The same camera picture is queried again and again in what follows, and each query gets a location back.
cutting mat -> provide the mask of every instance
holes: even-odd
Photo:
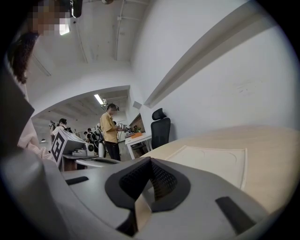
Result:
[[[227,150],[183,146],[166,161],[214,173],[240,189],[247,174],[247,149]]]

white desk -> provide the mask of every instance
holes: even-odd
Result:
[[[134,144],[145,142],[148,152],[150,152],[152,150],[152,146],[148,142],[148,140],[151,138],[152,138],[152,136],[147,135],[146,133],[143,133],[142,136],[136,137],[136,138],[132,138],[132,137],[125,138],[125,145],[127,145],[127,147],[128,147],[131,159],[135,159],[135,156],[133,155],[133,151],[131,148],[131,146]]]

orange object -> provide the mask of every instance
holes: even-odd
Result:
[[[140,136],[142,136],[142,133],[136,133],[133,136],[131,136],[131,138],[136,138],[136,137],[140,137]]]

white ceiling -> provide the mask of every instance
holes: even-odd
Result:
[[[53,109],[41,113],[37,118],[33,118],[32,122],[37,134],[49,133],[50,120],[58,123],[61,118],[67,119],[67,125],[72,130],[76,129],[79,132],[94,127],[107,108],[107,106],[100,105],[94,94],[55,106]],[[99,95],[102,99],[106,99],[108,104],[116,104],[121,113],[125,111],[128,90],[99,93]]]
[[[116,60],[130,61],[140,20],[149,1],[125,0],[122,20],[119,21],[123,0],[108,5],[100,0],[83,0],[82,15],[70,19],[69,33],[61,36],[56,30],[38,38],[27,71],[28,80],[32,83],[67,65],[115,59],[116,49]]]

white sleeve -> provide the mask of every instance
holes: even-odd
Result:
[[[58,130],[61,129],[61,126],[56,127],[53,131],[52,134],[55,136],[58,133]]]

